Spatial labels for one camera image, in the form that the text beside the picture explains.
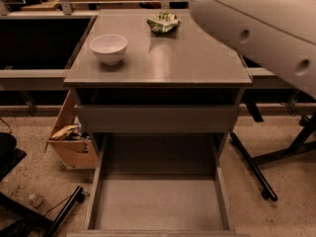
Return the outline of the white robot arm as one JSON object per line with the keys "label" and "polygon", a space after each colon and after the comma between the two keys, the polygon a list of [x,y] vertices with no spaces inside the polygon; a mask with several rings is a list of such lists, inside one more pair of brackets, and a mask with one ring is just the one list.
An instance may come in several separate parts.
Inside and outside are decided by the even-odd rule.
{"label": "white robot arm", "polygon": [[190,0],[216,40],[316,98],[315,0]]}

